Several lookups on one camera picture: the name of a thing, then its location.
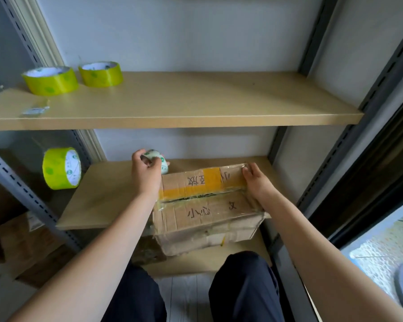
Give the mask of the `person's right hand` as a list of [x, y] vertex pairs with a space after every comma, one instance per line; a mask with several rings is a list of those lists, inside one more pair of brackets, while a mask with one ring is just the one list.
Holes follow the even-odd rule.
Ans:
[[274, 187], [267, 176], [260, 170], [256, 163], [250, 162], [246, 166], [251, 167], [253, 181], [246, 182], [250, 194], [261, 204], [269, 203], [274, 196], [278, 195], [278, 190]]

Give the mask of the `person's left hand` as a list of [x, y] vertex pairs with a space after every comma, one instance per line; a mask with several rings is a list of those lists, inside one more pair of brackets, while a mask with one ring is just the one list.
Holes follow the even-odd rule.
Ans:
[[139, 149], [132, 155], [132, 182], [137, 196], [144, 196], [155, 202], [161, 185], [161, 168], [147, 167], [140, 159], [144, 152], [145, 149]]

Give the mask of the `small clear tape roll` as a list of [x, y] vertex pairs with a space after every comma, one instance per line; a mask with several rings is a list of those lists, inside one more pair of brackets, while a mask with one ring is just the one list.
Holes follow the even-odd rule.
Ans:
[[169, 163], [166, 161], [164, 156], [157, 150], [154, 149], [149, 149], [145, 151], [141, 156], [146, 156], [146, 157], [161, 157], [161, 174], [165, 175], [168, 173], [168, 166]]

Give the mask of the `taped brown cardboard box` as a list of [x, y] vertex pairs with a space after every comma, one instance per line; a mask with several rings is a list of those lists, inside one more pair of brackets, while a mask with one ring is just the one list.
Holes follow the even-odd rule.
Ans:
[[167, 257], [252, 239], [271, 218], [249, 194], [246, 163], [162, 175], [153, 235]]

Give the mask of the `person's right forearm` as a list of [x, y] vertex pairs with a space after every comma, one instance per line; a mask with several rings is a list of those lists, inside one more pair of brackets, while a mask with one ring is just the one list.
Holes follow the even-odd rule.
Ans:
[[403, 308], [287, 198], [274, 188], [252, 192], [270, 214], [323, 322], [403, 322]]

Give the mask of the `person's left forearm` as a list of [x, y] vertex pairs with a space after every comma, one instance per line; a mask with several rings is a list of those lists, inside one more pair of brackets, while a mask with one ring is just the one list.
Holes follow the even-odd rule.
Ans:
[[8, 322], [100, 322], [157, 200], [137, 194], [117, 219]]

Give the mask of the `light wooden shelf board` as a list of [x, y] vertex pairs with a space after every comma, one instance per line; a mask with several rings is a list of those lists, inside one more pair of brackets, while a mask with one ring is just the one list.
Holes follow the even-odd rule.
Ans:
[[241, 251], [253, 251], [263, 257], [270, 266], [272, 265], [261, 232], [257, 231], [250, 240], [194, 250], [163, 262], [142, 267], [154, 278], [213, 273], [220, 269], [229, 255]]
[[[172, 159], [170, 162], [170, 173], [255, 162], [277, 189], [285, 190], [266, 156]], [[131, 161], [104, 161], [91, 165], [56, 227], [61, 231], [108, 227], [132, 198], [131, 167]]]
[[[114, 87], [0, 92], [0, 131], [357, 124], [363, 113], [294, 72], [124, 72]], [[43, 115], [23, 111], [50, 106]]]

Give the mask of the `yellow-green tape roll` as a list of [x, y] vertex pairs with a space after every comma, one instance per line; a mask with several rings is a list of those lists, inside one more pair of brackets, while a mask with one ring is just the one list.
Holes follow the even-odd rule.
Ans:
[[75, 189], [81, 181], [81, 162], [72, 148], [50, 148], [43, 157], [43, 177], [52, 190]]
[[79, 88], [75, 72], [68, 66], [35, 68], [22, 73], [22, 78], [37, 96], [57, 96]]
[[83, 83], [87, 87], [103, 88], [120, 85], [123, 74], [119, 63], [100, 61], [78, 67]]

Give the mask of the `person's right leg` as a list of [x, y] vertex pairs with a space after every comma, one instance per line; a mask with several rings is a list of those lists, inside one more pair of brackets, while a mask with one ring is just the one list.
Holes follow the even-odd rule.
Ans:
[[253, 251], [229, 255], [208, 295], [214, 322], [285, 322], [276, 277]]

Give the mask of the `person's leg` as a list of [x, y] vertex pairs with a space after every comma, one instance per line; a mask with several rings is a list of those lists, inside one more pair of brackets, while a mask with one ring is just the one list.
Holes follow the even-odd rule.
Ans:
[[158, 284], [130, 261], [101, 322], [166, 321], [166, 306]]
[[229, 255], [208, 295], [214, 322], [285, 322], [276, 277], [253, 251]]

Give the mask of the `small clear tape scrap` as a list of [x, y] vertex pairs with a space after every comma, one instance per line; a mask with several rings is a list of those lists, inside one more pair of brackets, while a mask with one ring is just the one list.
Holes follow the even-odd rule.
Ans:
[[35, 118], [43, 115], [50, 109], [50, 106], [29, 108], [22, 112], [21, 117]]

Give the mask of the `person's left leg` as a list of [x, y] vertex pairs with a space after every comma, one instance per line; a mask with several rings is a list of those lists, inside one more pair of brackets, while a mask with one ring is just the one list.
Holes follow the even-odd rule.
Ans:
[[130, 261], [101, 322], [166, 321], [166, 306], [158, 284]]

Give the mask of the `brown cardboard box with label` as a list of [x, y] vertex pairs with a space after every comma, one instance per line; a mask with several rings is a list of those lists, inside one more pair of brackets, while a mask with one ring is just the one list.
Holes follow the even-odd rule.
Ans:
[[34, 288], [43, 287], [75, 256], [30, 212], [0, 225], [0, 245], [11, 278]]

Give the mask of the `white and blue patterned mat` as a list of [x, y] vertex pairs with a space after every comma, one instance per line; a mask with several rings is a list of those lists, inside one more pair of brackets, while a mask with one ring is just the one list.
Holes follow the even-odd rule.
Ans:
[[349, 259], [399, 303], [394, 275], [403, 264], [403, 217], [348, 254]]

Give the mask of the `dark window frame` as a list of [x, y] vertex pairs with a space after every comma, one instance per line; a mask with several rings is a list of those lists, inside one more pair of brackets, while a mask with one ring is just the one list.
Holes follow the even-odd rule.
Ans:
[[310, 216], [342, 249], [403, 204], [403, 104]]

